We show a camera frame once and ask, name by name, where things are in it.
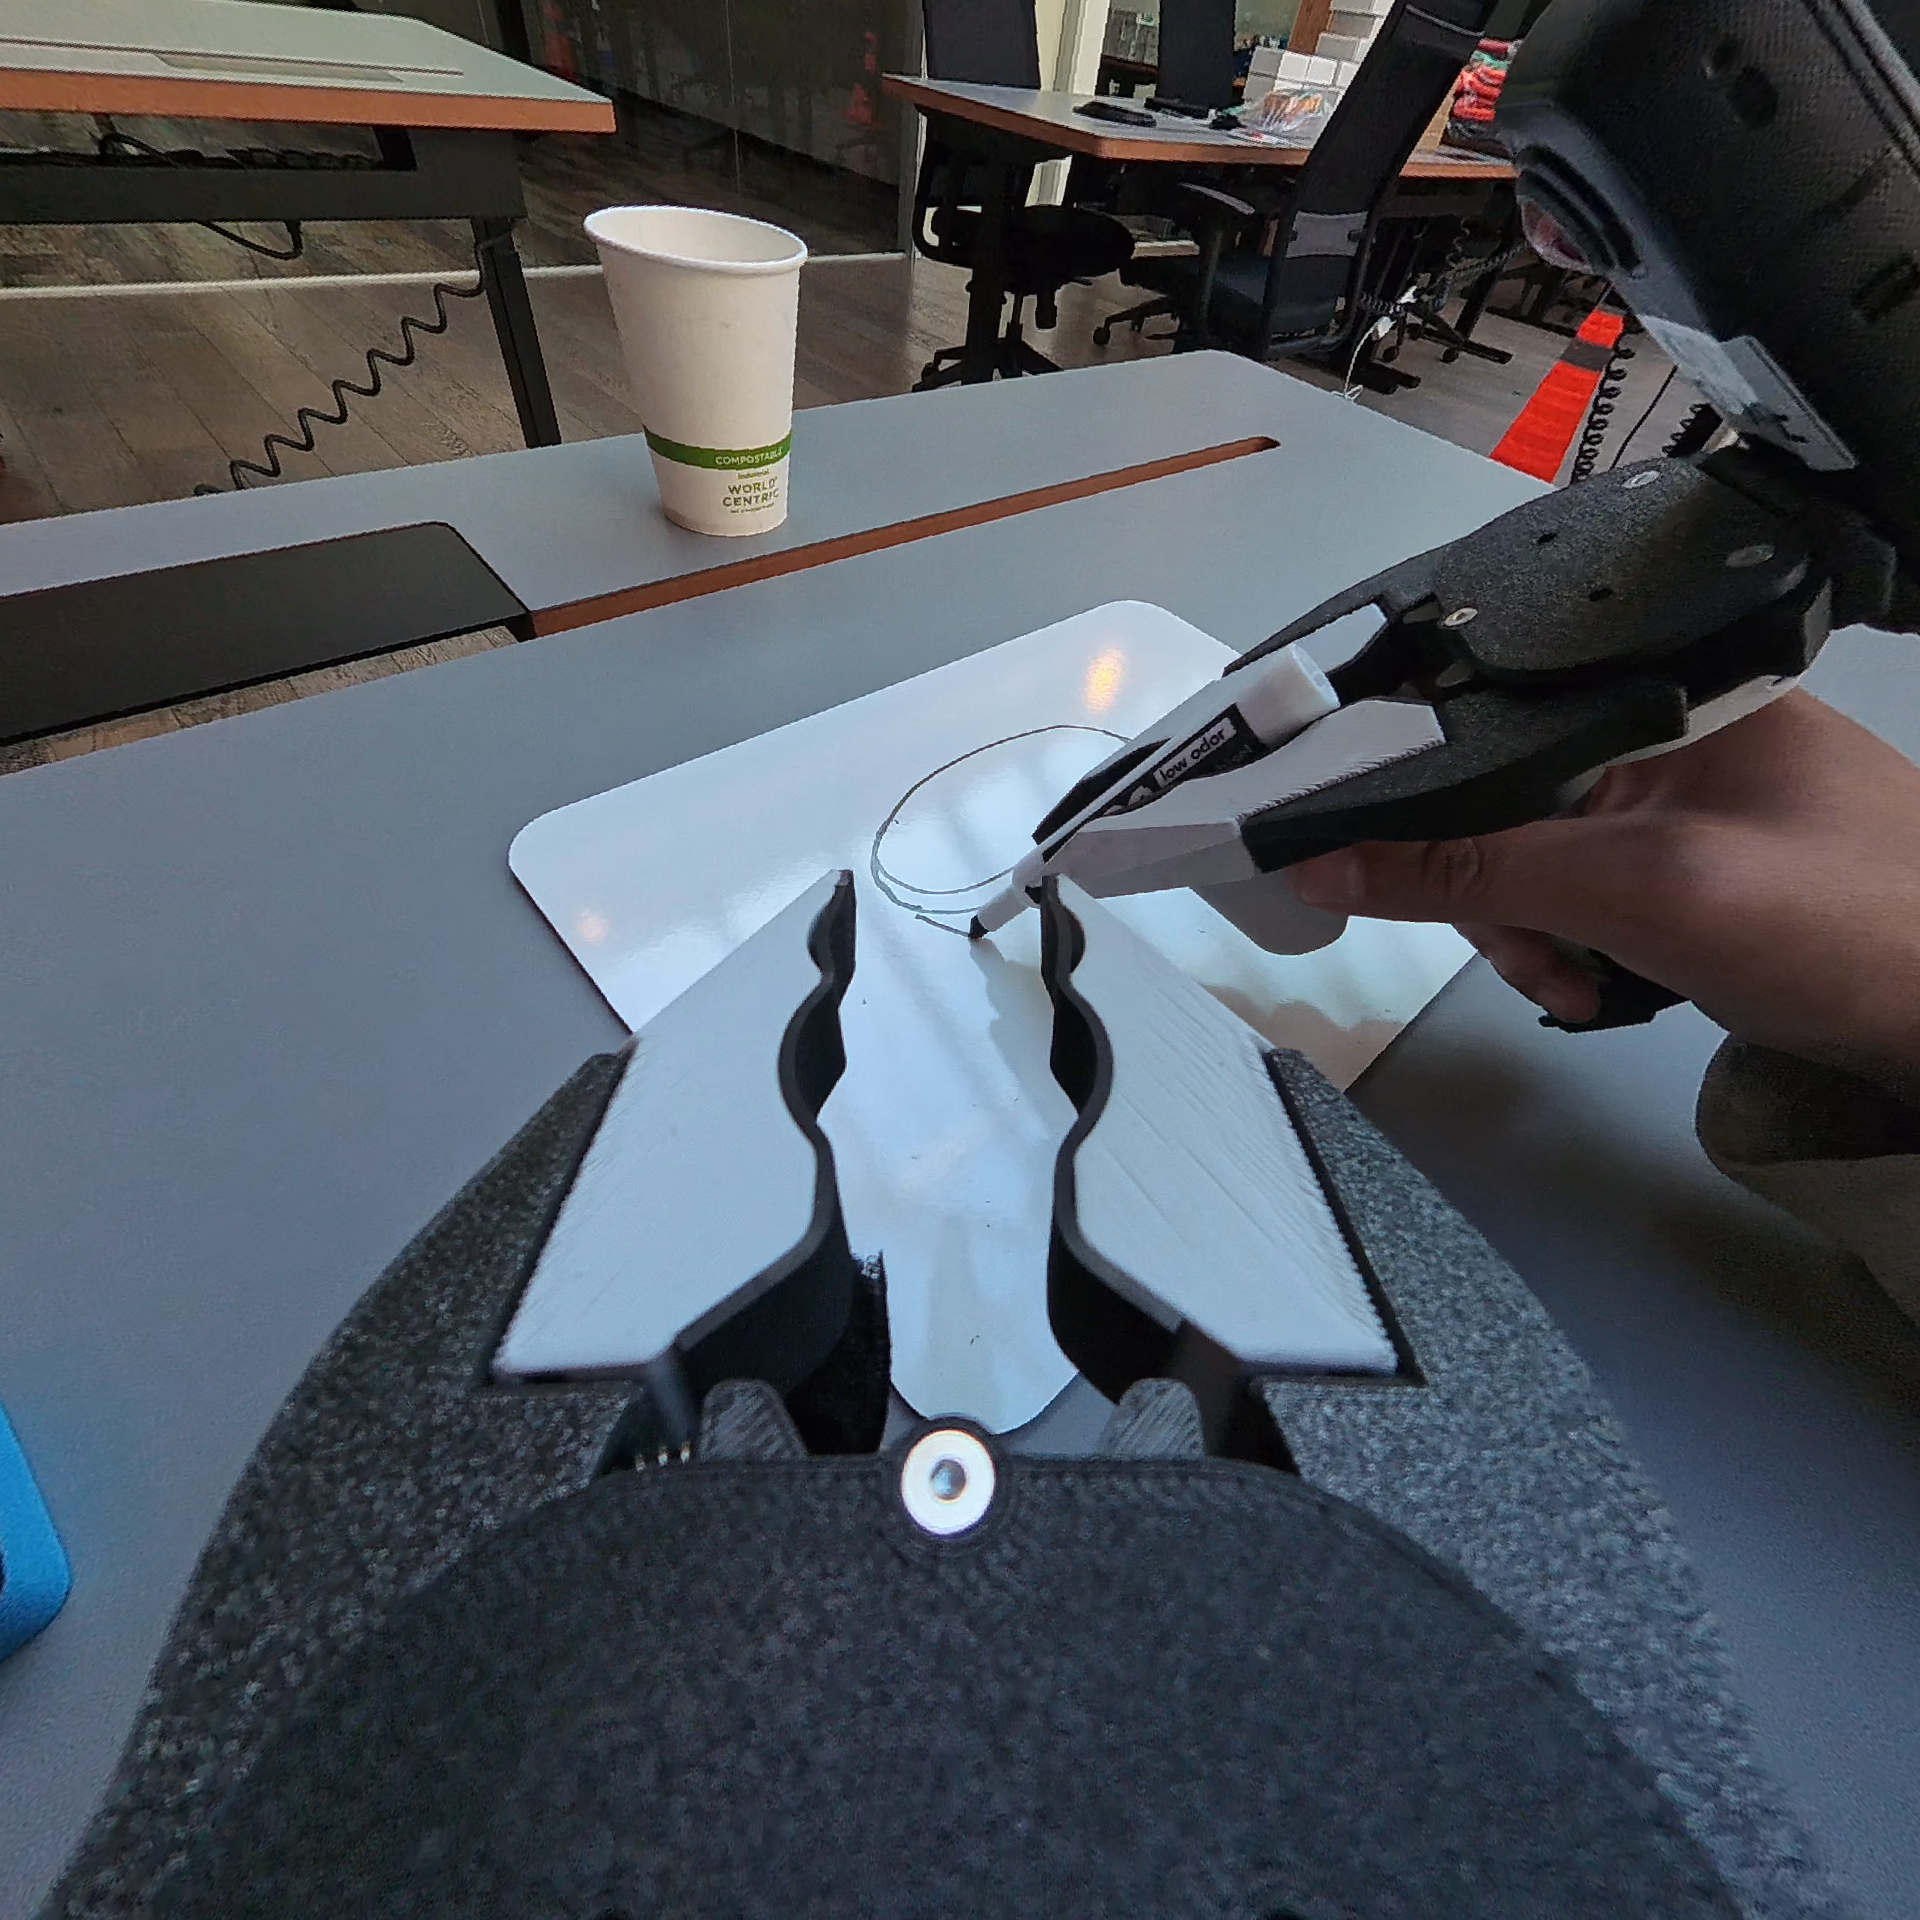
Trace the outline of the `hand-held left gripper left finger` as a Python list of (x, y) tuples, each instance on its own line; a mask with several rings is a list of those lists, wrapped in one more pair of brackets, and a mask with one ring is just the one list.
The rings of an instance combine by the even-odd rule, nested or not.
[(804, 1384), (839, 1347), (860, 1263), (820, 1109), (855, 885), (828, 873), (634, 1037), (532, 1277), (497, 1379)]

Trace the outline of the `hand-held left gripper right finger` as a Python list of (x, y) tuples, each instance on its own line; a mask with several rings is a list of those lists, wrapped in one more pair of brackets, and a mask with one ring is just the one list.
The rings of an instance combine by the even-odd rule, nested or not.
[(1280, 1056), (1066, 879), (1044, 882), (1053, 1171), (1049, 1317), (1110, 1398), (1180, 1379), (1248, 1411), (1270, 1375), (1420, 1382)]

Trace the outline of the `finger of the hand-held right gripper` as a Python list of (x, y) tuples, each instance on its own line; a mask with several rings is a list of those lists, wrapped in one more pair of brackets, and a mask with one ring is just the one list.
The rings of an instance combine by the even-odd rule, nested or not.
[(1095, 896), (1242, 882), (1258, 874), (1258, 861), (1239, 829), (1258, 810), (1440, 741), (1443, 728), (1430, 704), (1340, 706), (1262, 760), (1191, 777), (1161, 800), (1084, 825), (1049, 854), (1044, 873), (1069, 874)]
[(1342, 591), (1229, 665), (1236, 706), (1354, 706), (1412, 680), (1390, 591)]

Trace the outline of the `white dry-erase marker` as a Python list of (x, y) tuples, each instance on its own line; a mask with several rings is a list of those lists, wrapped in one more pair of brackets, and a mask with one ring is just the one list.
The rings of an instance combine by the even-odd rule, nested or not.
[(1204, 682), (1059, 797), (1034, 829), (1037, 848), (1015, 864), (1009, 885), (974, 911), (970, 937), (983, 938), (1025, 914), (1069, 840), (1092, 821), (1126, 813), (1193, 777), (1262, 760), (1337, 706), (1329, 677), (1299, 646)]

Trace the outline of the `white whiteboard sheet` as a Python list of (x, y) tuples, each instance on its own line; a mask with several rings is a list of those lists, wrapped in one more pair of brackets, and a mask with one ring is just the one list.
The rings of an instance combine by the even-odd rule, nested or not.
[[(1044, 925), (970, 921), (1095, 765), (1232, 653), (1114, 601), (545, 813), (509, 864), (637, 1034), (828, 873), (855, 885), (820, 1109), (855, 1260), (884, 1264), (892, 1372), (918, 1413), (1009, 1432), (1066, 1384), (1049, 1317), (1053, 1171), (1078, 1109), (1052, 1068)], [(1100, 901), (1337, 1087), (1465, 966), (1447, 928), (1357, 921), (1277, 956), (1193, 890)]]

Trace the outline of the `person's right forearm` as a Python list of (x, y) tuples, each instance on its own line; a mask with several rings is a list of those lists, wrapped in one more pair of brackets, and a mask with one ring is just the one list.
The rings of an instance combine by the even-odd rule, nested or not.
[(1859, 1256), (1917, 1315), (1917, 1103), (1728, 1037), (1702, 1077), (1696, 1136), (1732, 1180)]

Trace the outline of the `grey desk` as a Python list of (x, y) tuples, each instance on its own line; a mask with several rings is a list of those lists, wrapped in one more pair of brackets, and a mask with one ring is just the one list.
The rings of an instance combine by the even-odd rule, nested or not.
[[(509, 879), (560, 802), (1100, 601), (1242, 648), (1534, 485), (1236, 358), (798, 415), (791, 544), (1271, 450), (4, 780), (4, 1404), (76, 1587), (4, 1666), (4, 1913), (86, 1832), (228, 1488), (366, 1282), (618, 1020)], [(1363, 1112), (1594, 1368), (1763, 1762), (1917, 1913), (1917, 1337), (1705, 1162), (1692, 1013), (1485, 969)]]

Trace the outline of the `office desk black legs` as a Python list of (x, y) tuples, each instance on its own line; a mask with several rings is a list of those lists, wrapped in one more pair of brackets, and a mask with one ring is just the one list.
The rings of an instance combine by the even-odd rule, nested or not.
[(4, 156), (7, 224), (468, 220), (524, 438), (560, 444), (512, 227), (519, 136), (612, 133), (586, 88), (380, 10), (7, 2), (4, 108), (372, 131), (380, 159)]
[[(1004, 333), (999, 249), (1008, 217), (1002, 191), (1008, 178), (1025, 162), (1040, 169), (1049, 159), (1086, 156), (1113, 166), (1169, 166), (1185, 172), (1226, 159), (1229, 181), (1236, 181), (1246, 169), (1299, 169), (1313, 147), (1313, 141), (1274, 141), (1248, 131), (1098, 131), (1089, 112), (1095, 108), (1092, 99), (1079, 102), (1052, 90), (950, 83), (913, 76), (884, 76), (883, 90), (918, 108), (925, 128), (938, 128), (961, 152), (979, 154), (993, 172), (993, 194), (982, 217), (979, 266), (970, 272), (970, 332), (954, 354), (938, 358), (925, 368), (921, 380), (924, 392), (951, 380), (983, 384), (999, 378), (993, 368), (996, 341)], [(1470, 217), (1485, 194), (1511, 189), (1513, 181), (1517, 166), (1502, 156), (1414, 152), (1379, 220)]]

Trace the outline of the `person's right hand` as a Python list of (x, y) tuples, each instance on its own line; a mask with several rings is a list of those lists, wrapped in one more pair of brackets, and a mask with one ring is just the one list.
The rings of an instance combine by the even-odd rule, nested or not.
[(1809, 693), (1612, 767), (1575, 818), (1290, 870), (1332, 914), (1454, 925), (1564, 1020), (1578, 943), (1748, 1045), (1917, 1072), (1917, 767)]

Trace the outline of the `black office chair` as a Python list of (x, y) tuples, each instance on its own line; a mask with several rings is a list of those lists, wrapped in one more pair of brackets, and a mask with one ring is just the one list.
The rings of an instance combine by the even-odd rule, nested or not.
[(1366, 332), (1379, 214), (1492, 13), (1497, 2), (1396, 2), (1300, 166), (1254, 166), (1236, 181), (1226, 159), (1152, 166), (1120, 189), (1120, 205), (1143, 205), (1196, 239), (1198, 256), (1120, 269), (1164, 297), (1180, 351), (1332, 358)]
[[(1040, 90), (1044, 83), (1034, 2), (925, 2), (925, 73), (935, 82), (1004, 83)], [(1002, 201), (1002, 294), (1014, 317), (996, 341), (993, 368), (999, 374), (1052, 373), (1053, 360), (1022, 333), (1022, 304), (1034, 300), (1037, 323), (1059, 323), (1059, 288), (1114, 272), (1136, 253), (1132, 232), (1110, 217), (1072, 204), (1028, 204), (1037, 166), (1025, 162), (1008, 173)], [(961, 152), (938, 128), (925, 131), (925, 147), (913, 201), (913, 246), (951, 266), (979, 266), (982, 217), (993, 194), (989, 166)]]

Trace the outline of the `stack of folded clothes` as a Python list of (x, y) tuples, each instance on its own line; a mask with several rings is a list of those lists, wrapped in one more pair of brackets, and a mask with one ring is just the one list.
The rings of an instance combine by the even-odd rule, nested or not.
[(1505, 79), (1521, 41), (1482, 37), (1453, 83), (1449, 138), (1492, 136)]

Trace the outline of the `stack of white boxes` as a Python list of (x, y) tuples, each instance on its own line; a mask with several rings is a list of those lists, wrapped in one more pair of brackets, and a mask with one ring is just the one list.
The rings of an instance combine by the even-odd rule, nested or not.
[(1236, 51), (1248, 51), (1248, 99), (1261, 99), (1274, 79), (1328, 79), (1332, 61), (1322, 61), (1322, 41), (1357, 2), (1236, 2)]

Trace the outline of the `white paper cup green band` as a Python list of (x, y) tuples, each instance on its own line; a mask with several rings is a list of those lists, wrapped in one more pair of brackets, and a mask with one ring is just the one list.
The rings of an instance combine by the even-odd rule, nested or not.
[(787, 227), (685, 204), (586, 217), (669, 520), (764, 536), (788, 514), (800, 266)]

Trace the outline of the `blue and black whiteboard eraser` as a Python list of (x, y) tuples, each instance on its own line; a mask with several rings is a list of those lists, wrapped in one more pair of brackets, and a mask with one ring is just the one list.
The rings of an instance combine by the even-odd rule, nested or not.
[(0, 1420), (4, 1453), (4, 1661), (39, 1637), (70, 1596), (70, 1562), (33, 1465)]

